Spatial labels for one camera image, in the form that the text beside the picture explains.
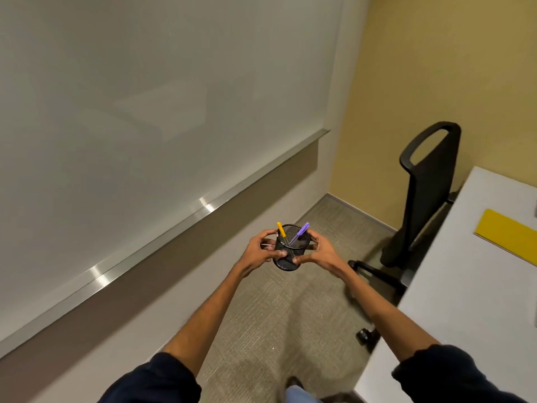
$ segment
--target dark blue sleeve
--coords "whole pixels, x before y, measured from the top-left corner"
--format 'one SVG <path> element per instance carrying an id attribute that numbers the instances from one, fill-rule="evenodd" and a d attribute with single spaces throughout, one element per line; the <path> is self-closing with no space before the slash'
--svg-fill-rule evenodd
<path id="1" fill-rule="evenodd" d="M 157 353 L 117 380 L 98 403 L 197 403 L 201 387 L 192 372 L 168 353 Z"/>
<path id="2" fill-rule="evenodd" d="M 433 345 L 416 352 L 392 376 L 414 403 L 525 403 L 500 391 L 479 372 L 470 355 L 453 345 Z"/>

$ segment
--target desk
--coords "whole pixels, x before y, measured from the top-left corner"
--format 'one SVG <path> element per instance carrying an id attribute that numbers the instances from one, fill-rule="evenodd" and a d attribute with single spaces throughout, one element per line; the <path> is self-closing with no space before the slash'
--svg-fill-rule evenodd
<path id="1" fill-rule="evenodd" d="M 537 188 L 475 167 L 399 309 L 468 352 L 500 389 L 537 401 L 537 267 L 475 236 L 487 208 L 537 230 Z M 411 402 L 380 340 L 354 391 L 367 403 Z"/>

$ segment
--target black shoe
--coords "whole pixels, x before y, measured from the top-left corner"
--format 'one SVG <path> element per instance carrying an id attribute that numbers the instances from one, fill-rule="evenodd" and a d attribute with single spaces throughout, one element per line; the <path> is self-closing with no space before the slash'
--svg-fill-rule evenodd
<path id="1" fill-rule="evenodd" d="M 299 386 L 302 389 L 304 389 L 304 385 L 302 385 L 302 382 L 296 376 L 289 376 L 287 378 L 287 381 L 285 382 L 285 388 L 288 388 L 288 387 L 291 387 L 291 386 Z"/>

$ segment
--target person's left hand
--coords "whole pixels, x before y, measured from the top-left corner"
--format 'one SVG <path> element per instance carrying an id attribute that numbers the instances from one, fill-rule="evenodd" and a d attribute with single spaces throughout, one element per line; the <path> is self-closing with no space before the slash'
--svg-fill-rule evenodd
<path id="1" fill-rule="evenodd" d="M 276 231 L 276 229 L 263 230 L 260 234 L 250 239 L 246 250 L 235 264 L 235 268 L 240 270 L 243 277 L 246 277 L 261 264 L 270 261 L 272 258 L 279 259 L 287 256 L 287 251 L 285 250 L 274 250 L 275 240 L 266 238 L 275 234 Z"/>

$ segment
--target person's right arm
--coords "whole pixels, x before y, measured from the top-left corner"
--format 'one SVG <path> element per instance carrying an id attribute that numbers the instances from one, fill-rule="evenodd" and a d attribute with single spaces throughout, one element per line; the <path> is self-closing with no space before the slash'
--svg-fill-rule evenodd
<path id="1" fill-rule="evenodd" d="M 392 376 L 414 403 L 524 403 L 489 382 L 466 352 L 452 345 L 441 345 L 384 299 L 343 262 L 328 239 L 313 230 L 308 233 L 316 242 L 316 251 L 295 257 L 293 261 L 319 264 L 346 283 L 399 360 Z"/>
<path id="2" fill-rule="evenodd" d="M 326 237 L 314 230 L 308 230 L 308 233 L 317 244 L 316 251 L 309 255 L 295 257 L 293 261 L 295 263 L 314 262 L 343 280 L 399 362 L 410 358 L 416 351 L 439 344 L 436 339 L 356 274 L 339 257 Z"/>

